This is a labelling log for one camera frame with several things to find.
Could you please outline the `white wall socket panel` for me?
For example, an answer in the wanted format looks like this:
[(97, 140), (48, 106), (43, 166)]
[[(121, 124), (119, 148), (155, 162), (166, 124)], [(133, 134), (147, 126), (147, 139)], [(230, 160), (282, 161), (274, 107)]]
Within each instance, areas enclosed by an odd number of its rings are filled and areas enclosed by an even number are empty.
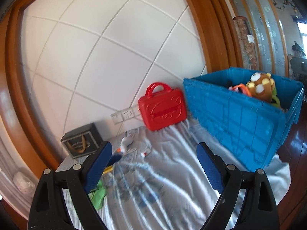
[(139, 115), (140, 115), (139, 107), (136, 105), (136, 106), (132, 106), (129, 108), (125, 108), (121, 111), (117, 111), (111, 114), (110, 117), (113, 123), (116, 125), (124, 121), (128, 121), (130, 119), (136, 118)]

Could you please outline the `black framed box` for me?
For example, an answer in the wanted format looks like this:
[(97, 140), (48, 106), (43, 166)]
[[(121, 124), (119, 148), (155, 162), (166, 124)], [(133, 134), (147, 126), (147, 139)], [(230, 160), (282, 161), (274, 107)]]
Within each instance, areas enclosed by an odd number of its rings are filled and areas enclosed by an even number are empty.
[(60, 141), (75, 159), (96, 152), (103, 139), (95, 124), (91, 123), (65, 133)]

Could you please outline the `rolled patterned carpet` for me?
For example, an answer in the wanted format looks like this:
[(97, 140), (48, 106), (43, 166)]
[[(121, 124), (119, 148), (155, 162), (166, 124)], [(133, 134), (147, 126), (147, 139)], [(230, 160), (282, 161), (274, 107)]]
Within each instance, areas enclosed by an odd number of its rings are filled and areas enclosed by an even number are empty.
[(237, 16), (233, 18), (235, 29), (239, 39), (239, 45), (243, 58), (243, 67), (249, 70), (257, 70), (257, 54), (255, 48), (255, 39), (250, 29), (246, 17)]

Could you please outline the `blue fuzzy plush toy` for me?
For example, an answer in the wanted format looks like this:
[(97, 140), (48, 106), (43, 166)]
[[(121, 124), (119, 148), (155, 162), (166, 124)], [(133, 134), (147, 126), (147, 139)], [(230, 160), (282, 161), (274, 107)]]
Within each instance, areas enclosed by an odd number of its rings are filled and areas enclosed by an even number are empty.
[(122, 158), (121, 154), (113, 154), (107, 164), (107, 167), (114, 165), (116, 162), (118, 162)]

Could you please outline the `brown bear plush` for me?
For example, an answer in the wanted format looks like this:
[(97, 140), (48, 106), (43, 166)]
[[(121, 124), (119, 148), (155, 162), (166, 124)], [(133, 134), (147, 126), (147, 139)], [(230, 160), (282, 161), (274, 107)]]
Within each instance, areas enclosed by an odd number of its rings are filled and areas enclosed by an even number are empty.
[(275, 81), (271, 73), (254, 73), (246, 87), (252, 97), (267, 103), (271, 103), (273, 96), (276, 95)]

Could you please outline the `red bear toy suitcase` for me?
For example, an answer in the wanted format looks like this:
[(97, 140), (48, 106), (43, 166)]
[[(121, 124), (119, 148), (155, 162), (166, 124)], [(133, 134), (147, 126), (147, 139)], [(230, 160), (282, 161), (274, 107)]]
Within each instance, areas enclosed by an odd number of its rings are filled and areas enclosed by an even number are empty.
[(151, 131), (187, 119), (183, 92), (179, 88), (172, 88), (161, 82), (148, 86), (145, 95), (138, 100), (138, 107), (145, 126)]

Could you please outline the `blue plastic storage crate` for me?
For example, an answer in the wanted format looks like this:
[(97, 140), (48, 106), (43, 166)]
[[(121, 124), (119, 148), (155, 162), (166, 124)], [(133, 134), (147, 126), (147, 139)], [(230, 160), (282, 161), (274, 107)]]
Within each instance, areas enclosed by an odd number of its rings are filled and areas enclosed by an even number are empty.
[(230, 67), (185, 78), (186, 104), (200, 122), (235, 158), (254, 172), (266, 168), (299, 119), (304, 85), (273, 75), (281, 108), (229, 90), (246, 84), (254, 70)]

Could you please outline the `orange plush toy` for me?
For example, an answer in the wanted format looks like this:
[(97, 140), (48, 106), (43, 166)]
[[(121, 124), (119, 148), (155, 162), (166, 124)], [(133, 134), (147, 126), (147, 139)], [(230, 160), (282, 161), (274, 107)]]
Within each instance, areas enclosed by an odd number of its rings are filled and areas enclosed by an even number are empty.
[(243, 95), (248, 96), (248, 97), (252, 97), (252, 94), (251, 94), (249, 88), (242, 83), (239, 84), (239, 85), (236, 85), (236, 86), (230, 86), (229, 90), (233, 91), (233, 92), (237, 92), (239, 94), (243, 94)]

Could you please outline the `white red medicine bottle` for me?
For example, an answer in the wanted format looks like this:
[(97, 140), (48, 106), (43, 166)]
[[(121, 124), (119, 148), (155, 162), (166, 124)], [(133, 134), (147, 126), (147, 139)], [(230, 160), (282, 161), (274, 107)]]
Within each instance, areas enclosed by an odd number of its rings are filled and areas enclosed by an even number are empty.
[(151, 149), (145, 149), (144, 151), (141, 152), (141, 156), (142, 158), (145, 158), (146, 156), (148, 156), (151, 153)]

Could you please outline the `white flat plastic tool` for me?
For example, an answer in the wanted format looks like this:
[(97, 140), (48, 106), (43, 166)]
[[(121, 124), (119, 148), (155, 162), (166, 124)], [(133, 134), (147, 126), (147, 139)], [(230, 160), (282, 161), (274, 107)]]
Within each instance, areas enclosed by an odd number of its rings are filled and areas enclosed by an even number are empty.
[(137, 148), (128, 149), (128, 150), (124, 153), (124, 155), (131, 154), (131, 153), (133, 153), (133, 152), (136, 151), (136, 150), (137, 150)]

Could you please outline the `green yellow plush toy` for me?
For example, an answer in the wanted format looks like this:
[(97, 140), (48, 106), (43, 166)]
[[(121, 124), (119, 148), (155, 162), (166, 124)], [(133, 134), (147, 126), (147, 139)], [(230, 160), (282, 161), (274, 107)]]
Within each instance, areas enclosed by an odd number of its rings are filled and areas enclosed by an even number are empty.
[(107, 167), (104, 172), (102, 173), (102, 177), (98, 181), (96, 188), (91, 190), (88, 194), (94, 208), (98, 211), (102, 208), (104, 203), (104, 198), (107, 195), (107, 188), (103, 182), (103, 178), (106, 176), (106, 174), (113, 171), (113, 166)]

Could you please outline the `white duck plush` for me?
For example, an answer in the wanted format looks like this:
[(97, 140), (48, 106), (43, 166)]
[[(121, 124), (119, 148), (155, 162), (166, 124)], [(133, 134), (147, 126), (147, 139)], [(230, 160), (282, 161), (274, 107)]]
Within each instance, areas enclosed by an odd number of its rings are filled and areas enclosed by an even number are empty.
[(129, 147), (132, 143), (133, 143), (133, 137), (132, 137), (131, 135), (126, 135), (126, 136), (122, 139), (122, 141), (121, 141), (119, 147), (116, 149), (116, 152), (117, 152), (117, 153), (121, 153), (121, 154), (126, 153), (127, 150), (128, 150), (128, 147)]

